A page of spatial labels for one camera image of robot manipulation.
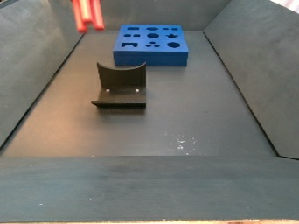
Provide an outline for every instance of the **black curved bracket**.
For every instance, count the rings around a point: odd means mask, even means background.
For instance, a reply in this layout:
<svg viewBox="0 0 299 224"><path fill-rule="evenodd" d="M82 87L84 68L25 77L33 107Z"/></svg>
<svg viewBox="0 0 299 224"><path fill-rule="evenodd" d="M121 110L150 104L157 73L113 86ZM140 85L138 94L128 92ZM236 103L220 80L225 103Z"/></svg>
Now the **black curved bracket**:
<svg viewBox="0 0 299 224"><path fill-rule="evenodd" d="M112 69L97 63L101 89L97 100L90 103L98 108L145 108L145 63L125 69Z"/></svg>

